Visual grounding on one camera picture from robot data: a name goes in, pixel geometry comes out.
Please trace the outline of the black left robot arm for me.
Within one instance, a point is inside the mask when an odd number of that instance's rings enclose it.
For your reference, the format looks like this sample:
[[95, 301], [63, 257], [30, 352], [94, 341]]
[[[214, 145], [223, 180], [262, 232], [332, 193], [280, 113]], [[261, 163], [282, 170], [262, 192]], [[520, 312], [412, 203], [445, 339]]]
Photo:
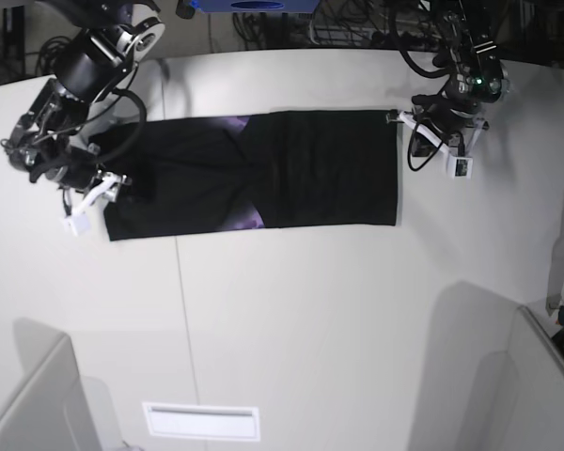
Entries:
[[[418, 11], [437, 31], [439, 50], [426, 70], [410, 56], [398, 27], [398, 16]], [[413, 172], [443, 156], [444, 170], [453, 179], [472, 177], [472, 151], [483, 132], [489, 130], [484, 117], [487, 105], [504, 97], [509, 79], [496, 54], [491, 19], [481, 1], [394, 1], [388, 10], [389, 36], [402, 59], [417, 75], [445, 81], [435, 94], [412, 97], [412, 108], [387, 116], [411, 130], [406, 163]]]

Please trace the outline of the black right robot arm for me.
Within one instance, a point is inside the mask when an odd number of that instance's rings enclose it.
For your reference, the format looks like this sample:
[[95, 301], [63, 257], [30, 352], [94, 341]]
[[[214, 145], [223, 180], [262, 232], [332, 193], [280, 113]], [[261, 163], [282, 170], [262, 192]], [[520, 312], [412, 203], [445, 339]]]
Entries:
[[[147, 123], [147, 108], [121, 82], [131, 82], [139, 63], [165, 31], [153, 1], [51, 1], [49, 7], [78, 27], [78, 34], [56, 59], [49, 78], [10, 136], [1, 141], [9, 164], [30, 182], [40, 178], [62, 193], [65, 228], [75, 236], [87, 232], [88, 210], [98, 201], [114, 203], [133, 182], [110, 169], [128, 153]], [[138, 110], [131, 134], [110, 148], [71, 143], [84, 127], [102, 118], [92, 105], [114, 96]]]

